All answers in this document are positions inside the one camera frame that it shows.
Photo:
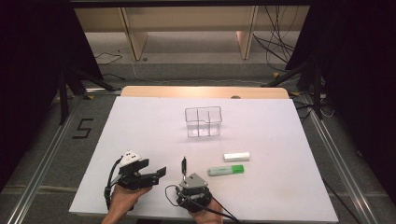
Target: person's hand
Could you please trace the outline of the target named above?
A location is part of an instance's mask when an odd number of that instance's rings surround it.
[[[116,185],[111,195],[110,208],[102,224],[119,223],[125,217],[126,213],[137,203],[139,197],[149,192],[151,189],[152,187],[129,190],[120,185]]]
[[[212,199],[207,208],[222,213],[222,207]],[[197,224],[222,224],[222,216],[202,210],[196,213],[189,212]]]

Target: green highlighter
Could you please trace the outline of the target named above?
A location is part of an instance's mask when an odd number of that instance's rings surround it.
[[[231,165],[231,166],[219,166],[211,167],[207,169],[207,174],[210,176],[216,175],[235,175],[244,173],[244,165]]]

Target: person's left hand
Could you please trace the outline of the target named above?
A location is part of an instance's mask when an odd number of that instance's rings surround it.
[[[126,213],[137,203],[140,196],[149,192],[152,187],[145,189],[129,190],[116,185],[111,195],[111,205],[102,224],[119,223]]]

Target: white tabletop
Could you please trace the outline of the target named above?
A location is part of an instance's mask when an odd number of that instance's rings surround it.
[[[184,111],[220,106],[221,135],[188,137]],[[191,219],[164,193],[196,173],[233,215],[248,222],[338,221],[292,100],[118,97],[70,207],[79,215],[107,213],[103,197],[110,169],[126,150],[149,159],[141,174],[166,166],[160,184],[141,197],[129,216]],[[224,153],[250,152],[250,161],[224,162]],[[208,176],[208,167],[243,164],[241,175]],[[174,188],[168,190],[176,203]]]

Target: green marker cap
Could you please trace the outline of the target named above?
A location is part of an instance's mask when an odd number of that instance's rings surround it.
[[[242,174],[245,171],[244,165],[233,165],[231,169],[233,170],[233,174]]]

